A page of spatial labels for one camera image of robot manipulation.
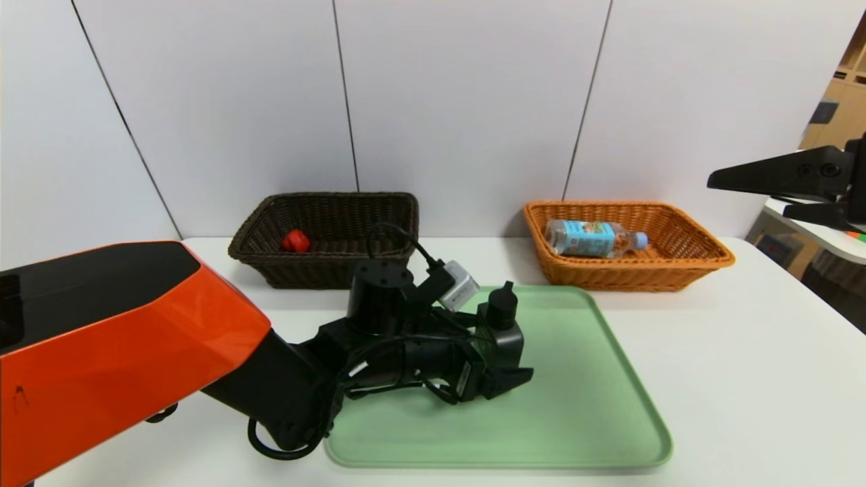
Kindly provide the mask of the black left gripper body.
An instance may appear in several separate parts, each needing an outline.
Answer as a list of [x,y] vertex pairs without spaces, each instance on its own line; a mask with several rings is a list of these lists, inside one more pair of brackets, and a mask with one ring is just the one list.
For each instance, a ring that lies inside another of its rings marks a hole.
[[473,339],[403,339],[400,382],[421,386],[447,403],[478,395],[486,365],[484,346]]

